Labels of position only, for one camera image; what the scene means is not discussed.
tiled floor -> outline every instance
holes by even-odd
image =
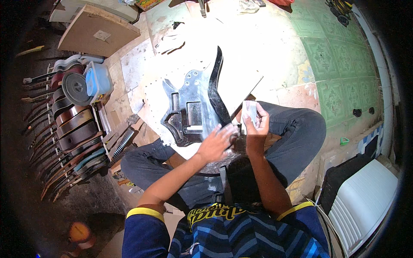
[[[292,9],[289,17],[309,57],[327,128],[353,119],[353,109],[382,110],[375,61],[358,24],[341,25],[323,0],[298,0]]]

man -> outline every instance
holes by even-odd
[[[216,202],[223,192],[219,177],[195,175],[226,155],[235,132],[231,124],[215,128],[192,158],[172,170],[162,163],[174,151],[160,140],[123,158],[122,171],[145,189],[127,215],[123,257],[328,257],[315,207],[293,207],[285,191],[320,150],[325,121],[310,109],[265,102],[257,103],[257,113],[255,125],[243,118],[249,162],[228,172],[234,206]],[[264,152],[268,132],[281,139]],[[166,201],[186,214],[169,251]]]

dark jeans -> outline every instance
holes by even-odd
[[[324,118],[311,109],[282,107],[259,102],[270,114],[270,133],[280,135],[265,153],[275,175],[287,187],[313,160],[323,145],[326,133]],[[160,139],[137,148],[122,158],[121,168],[134,184],[146,190],[152,183],[168,173],[172,167],[162,164],[175,151],[163,146]],[[247,160],[242,168],[228,167],[233,201],[235,203],[261,202],[251,164]],[[168,203],[187,213],[199,204],[210,204],[223,193],[221,178],[194,175],[168,200]]]

black electrical cable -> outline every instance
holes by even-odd
[[[325,229],[327,230],[328,243],[330,244],[330,249],[331,249],[331,257],[333,257],[333,252],[334,252],[333,243],[331,242],[330,231],[328,230],[327,222],[325,221],[325,219],[324,219],[323,215],[321,214],[321,212],[320,212],[318,209],[316,209],[316,210],[317,210],[317,212],[320,214],[321,218],[323,219],[323,222],[324,222],[324,225],[325,225]]]

